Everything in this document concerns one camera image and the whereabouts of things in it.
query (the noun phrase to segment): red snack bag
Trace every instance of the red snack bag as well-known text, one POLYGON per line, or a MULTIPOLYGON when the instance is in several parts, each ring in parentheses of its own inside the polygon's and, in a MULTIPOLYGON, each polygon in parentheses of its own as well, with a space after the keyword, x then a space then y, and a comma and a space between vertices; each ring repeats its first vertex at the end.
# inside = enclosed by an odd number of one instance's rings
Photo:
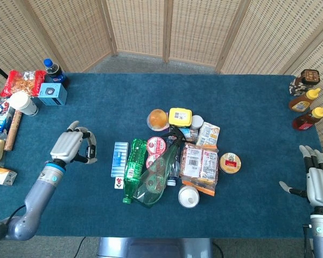
POLYGON ((12 70, 6 80, 1 97, 10 97, 13 93, 24 91, 31 97, 38 97, 46 72, 43 70, 18 72, 12 70))

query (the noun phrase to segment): blue box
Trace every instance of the blue box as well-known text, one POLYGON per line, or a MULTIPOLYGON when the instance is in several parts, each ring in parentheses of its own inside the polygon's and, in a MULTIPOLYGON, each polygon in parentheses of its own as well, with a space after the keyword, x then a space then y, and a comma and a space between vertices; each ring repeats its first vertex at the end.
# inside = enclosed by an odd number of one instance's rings
POLYGON ((47 106, 66 105, 67 91, 61 83, 42 83, 38 98, 47 106))
POLYGON ((6 98, 2 98, 0 100, 0 133, 8 133, 14 114, 14 108, 10 107, 6 98))

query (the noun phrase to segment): green plastic bottle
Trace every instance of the green plastic bottle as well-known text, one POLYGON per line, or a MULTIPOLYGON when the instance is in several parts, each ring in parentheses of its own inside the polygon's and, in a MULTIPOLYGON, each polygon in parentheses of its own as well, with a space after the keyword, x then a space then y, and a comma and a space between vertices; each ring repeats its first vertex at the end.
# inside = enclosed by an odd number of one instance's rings
POLYGON ((140 182, 142 167, 144 166, 147 141, 134 139, 124 173, 123 203, 130 204, 134 191, 140 182))

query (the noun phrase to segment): plastic wrap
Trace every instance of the plastic wrap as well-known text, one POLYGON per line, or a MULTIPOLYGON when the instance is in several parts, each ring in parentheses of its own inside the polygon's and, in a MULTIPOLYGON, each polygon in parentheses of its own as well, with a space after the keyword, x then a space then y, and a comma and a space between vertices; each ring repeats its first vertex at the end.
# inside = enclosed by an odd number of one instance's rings
POLYGON ((42 70, 24 71, 22 73, 12 70, 0 96, 10 97, 15 92, 24 91, 31 97, 38 97, 45 75, 46 72, 42 70))
POLYGON ((185 143, 180 165, 182 183, 214 196, 219 174, 217 149, 185 143))

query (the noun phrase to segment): yellow bottle cap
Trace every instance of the yellow bottle cap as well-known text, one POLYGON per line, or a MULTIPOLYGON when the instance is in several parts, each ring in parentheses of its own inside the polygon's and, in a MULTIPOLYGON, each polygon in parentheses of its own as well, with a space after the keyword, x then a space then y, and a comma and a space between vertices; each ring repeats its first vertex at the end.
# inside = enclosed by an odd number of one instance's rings
POLYGON ((317 107, 314 110, 312 110, 312 115, 316 118, 322 118, 323 117, 323 107, 317 107))
POLYGON ((309 99, 316 99, 318 98, 318 93, 321 91, 320 88, 314 89, 314 90, 309 90, 306 93, 306 97, 309 99))

